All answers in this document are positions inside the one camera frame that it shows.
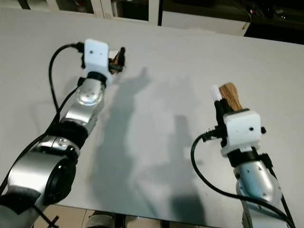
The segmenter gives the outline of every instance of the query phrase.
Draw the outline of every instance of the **wooden brush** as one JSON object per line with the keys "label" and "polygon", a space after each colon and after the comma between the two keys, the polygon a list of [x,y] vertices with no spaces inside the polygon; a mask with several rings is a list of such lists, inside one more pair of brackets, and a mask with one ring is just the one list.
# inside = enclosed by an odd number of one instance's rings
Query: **wooden brush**
{"label": "wooden brush", "polygon": [[242,110],[242,106],[238,100],[238,91],[236,86],[229,82],[219,88],[220,94],[227,99],[228,104],[234,111]]}

